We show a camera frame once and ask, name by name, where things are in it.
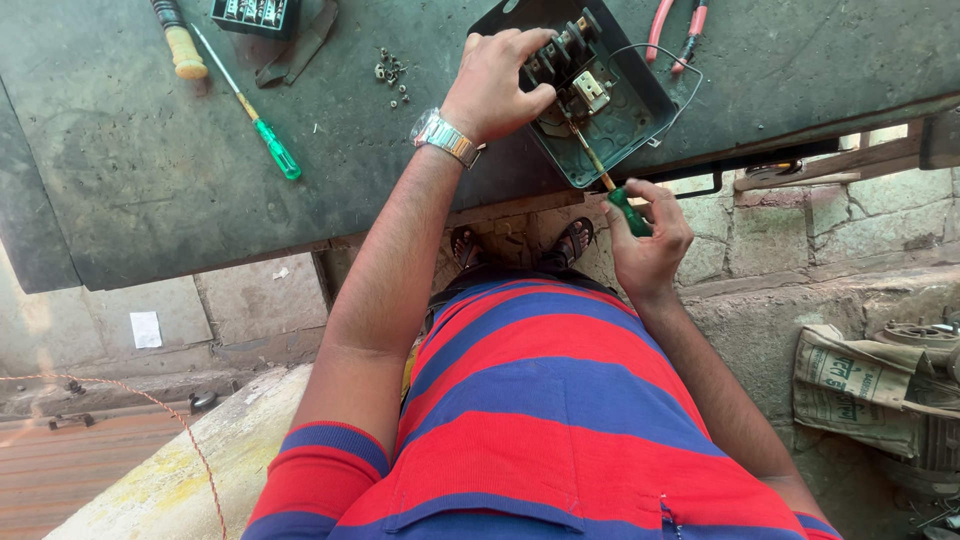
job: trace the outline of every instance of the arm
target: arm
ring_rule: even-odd
[[[693,241],[676,198],[667,189],[637,180],[627,182],[627,192],[652,201],[638,209],[653,224],[654,235],[634,238],[623,212],[604,203],[616,278],[690,392],[713,443],[773,488],[790,509],[825,520],[790,453],[687,316],[673,289],[673,277]]]
[[[550,85],[519,89],[523,61],[556,33],[471,35],[441,117],[474,144],[533,120],[556,99]],[[341,422],[393,455],[403,366],[420,331],[453,193],[463,165],[420,148],[373,223],[330,313],[293,425]]]

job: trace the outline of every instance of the metal table surface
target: metal table surface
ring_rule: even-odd
[[[608,6],[640,42],[658,2]],[[210,77],[176,77],[146,0],[10,4],[0,22],[0,49],[8,52],[0,79],[10,103],[0,109],[12,107],[22,134],[4,134],[20,151],[0,153],[7,190],[0,213],[11,216],[0,227],[25,290],[128,286],[368,229],[414,152],[406,140],[412,124],[441,103],[467,28],[496,2],[340,2],[328,43],[297,81],[269,89],[255,87],[253,72],[281,44],[219,31],[205,16],[206,0],[180,4],[275,125],[303,168],[301,179],[290,183],[279,173],[204,51]],[[663,46],[680,49],[691,7],[674,5]],[[304,1],[301,21],[311,10],[316,2]],[[708,78],[701,93],[660,147],[644,147],[613,175],[751,154],[955,106],[956,28],[960,11],[951,0],[717,2],[695,55]],[[396,93],[373,79],[381,46],[410,65],[402,82],[412,103],[396,110],[388,105]],[[689,75],[658,73],[681,100]],[[38,174],[21,174],[24,149]],[[52,212],[28,216],[21,199],[36,197],[39,179]],[[565,188],[521,133],[490,145],[461,181],[453,210]],[[10,242],[16,227],[48,233]],[[40,252],[48,260],[37,264]]]

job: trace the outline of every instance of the white paper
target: white paper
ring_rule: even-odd
[[[160,339],[160,322],[156,320],[156,311],[145,311],[130,314],[130,324],[133,326],[133,344],[137,349],[163,347]]]

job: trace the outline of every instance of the red plier handle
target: red plier handle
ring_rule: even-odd
[[[693,18],[690,19],[690,32],[686,36],[684,50],[677,55],[680,61],[674,62],[673,67],[670,69],[673,73],[680,73],[684,70],[684,65],[690,60],[690,57],[693,56],[693,49],[697,46],[697,38],[700,37],[700,34],[704,31],[704,21],[707,20],[707,4],[709,4],[709,0],[696,1],[697,4],[693,8]],[[660,44],[660,32],[663,30],[663,21],[666,20],[666,14],[670,11],[671,6],[673,6],[673,0],[660,1],[657,14],[654,16],[654,25],[650,28],[650,39],[647,40],[648,43],[653,43],[654,45]],[[647,62],[652,62],[656,59],[657,49],[647,47]]]

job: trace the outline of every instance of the screwdriver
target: screwdriver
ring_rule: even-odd
[[[274,157],[280,170],[283,171],[283,175],[287,177],[287,180],[296,180],[299,178],[300,167],[297,165],[297,162],[290,156],[290,153],[283,147],[283,144],[277,140],[276,134],[270,125],[260,118],[260,115],[256,113],[256,110],[254,110],[250,102],[247,101],[247,96],[243,95],[243,92],[237,87],[237,83],[235,83],[233,78],[230,77],[230,74],[227,73],[227,69],[220,61],[220,57],[217,56],[217,53],[213,52],[213,48],[210,47],[210,43],[206,40],[206,37],[200,33],[197,25],[190,23],[190,26],[193,27],[193,31],[197,33],[200,42],[206,47],[206,51],[210,53],[210,57],[213,58],[214,63],[220,67],[220,71],[223,72],[224,77],[227,77],[227,82],[230,83],[230,87],[233,88],[233,93],[237,95],[237,99],[240,100],[240,105],[242,105],[247,111],[247,114],[250,115],[250,118],[253,120],[253,128],[260,134],[263,141],[267,143],[267,148],[270,149],[270,154]]]
[[[590,162],[593,163],[593,168],[595,168],[598,173],[602,173],[600,180],[610,192],[610,194],[607,195],[607,200],[616,205],[619,209],[623,210],[623,215],[626,216],[627,223],[630,224],[630,232],[637,237],[653,236],[654,233],[650,230],[650,227],[643,222],[643,218],[636,215],[634,208],[630,206],[630,201],[627,200],[627,189],[622,186],[617,187],[613,184],[613,180],[604,169],[603,163],[599,158],[597,158],[596,153],[593,152],[593,149],[590,148],[590,145],[587,144],[587,140],[584,138],[583,134],[580,133],[580,129],[577,128],[577,125],[573,123],[572,120],[568,121],[567,123],[570,125],[570,131],[576,134],[577,138],[580,139],[580,144],[584,145],[584,152],[587,153],[587,157],[590,158]]]

